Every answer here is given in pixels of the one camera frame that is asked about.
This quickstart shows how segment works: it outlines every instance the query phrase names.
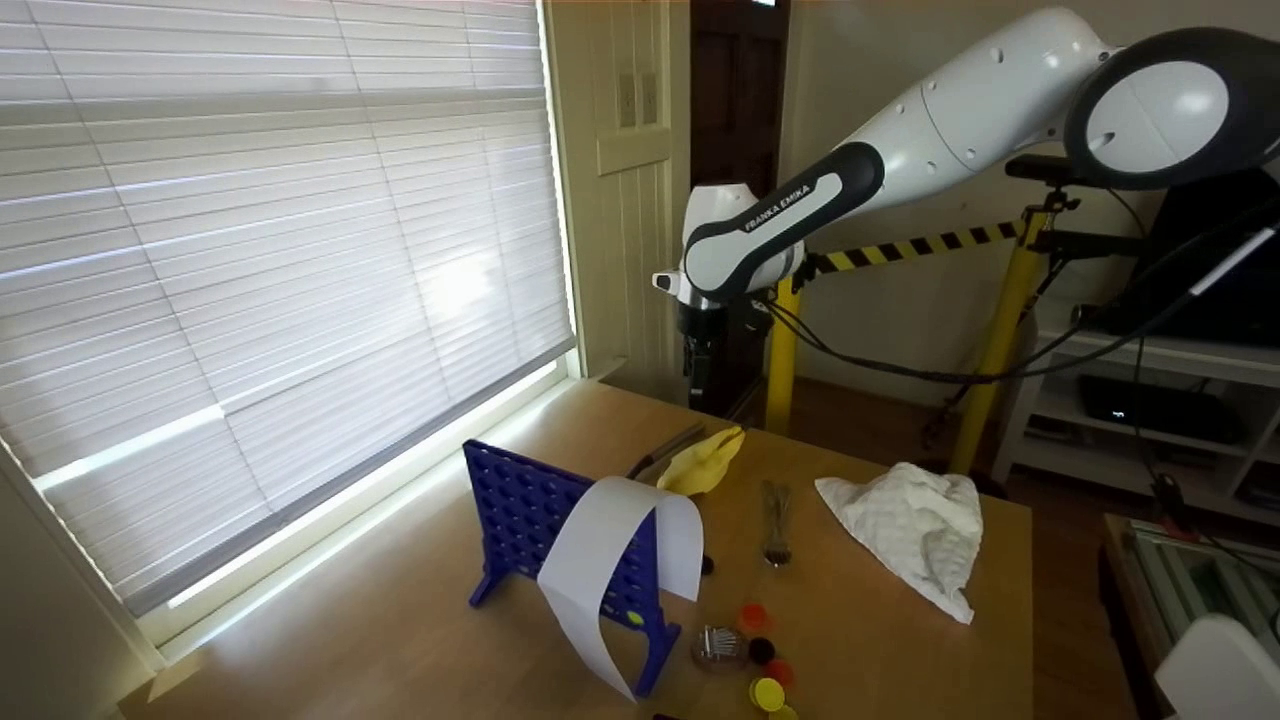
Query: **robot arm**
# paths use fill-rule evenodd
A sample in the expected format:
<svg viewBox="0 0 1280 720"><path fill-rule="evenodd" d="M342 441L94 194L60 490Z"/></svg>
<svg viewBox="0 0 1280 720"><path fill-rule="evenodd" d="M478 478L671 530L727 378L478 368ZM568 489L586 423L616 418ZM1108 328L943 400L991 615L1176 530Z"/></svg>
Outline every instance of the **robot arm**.
<svg viewBox="0 0 1280 720"><path fill-rule="evenodd" d="M685 306L774 287L815 228L952 188L1063 114L1069 160L1112 188L1247 168L1275 151L1280 104L1268 87L1280 87L1280 48L1268 41L1170 33L1112 54L1075 12L1044 8L909 87L767 199L735 191L717 204L700 188L685 262L658 287Z"/></svg>

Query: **window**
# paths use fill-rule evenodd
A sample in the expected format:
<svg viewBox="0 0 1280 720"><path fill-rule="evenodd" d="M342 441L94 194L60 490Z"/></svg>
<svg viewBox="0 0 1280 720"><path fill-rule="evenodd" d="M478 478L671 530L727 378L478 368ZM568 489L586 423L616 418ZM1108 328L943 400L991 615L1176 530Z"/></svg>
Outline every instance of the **window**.
<svg viewBox="0 0 1280 720"><path fill-rule="evenodd" d="M146 615L573 347L538 0L0 0L0 428Z"/></svg>

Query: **wooden table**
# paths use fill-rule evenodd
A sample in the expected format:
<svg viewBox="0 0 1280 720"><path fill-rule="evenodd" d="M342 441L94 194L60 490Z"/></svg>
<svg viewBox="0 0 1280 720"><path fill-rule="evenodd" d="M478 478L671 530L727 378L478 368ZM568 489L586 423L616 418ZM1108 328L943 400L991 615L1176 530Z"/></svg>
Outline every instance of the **wooden table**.
<svg viewBox="0 0 1280 720"><path fill-rule="evenodd" d="M484 441L575 474L622 474L688 423L717 418L575 385ZM141 716L761 716L745 697L751 668L700 668L688 651L691 625L725 625L745 601L774 615L800 716L1033 716L1033 517L985 500L975 625L960 626L889 574L813 490L815 474L877 472L750 432L727 478L700 500L717 571L695 609L671 609L688 631L648 704L625 704L573 656L533 578L502 582L478 612L463 604L480 537L456 474L226 631L206 668ZM761 555L764 478L789 482L793 500L786 567Z"/></svg>

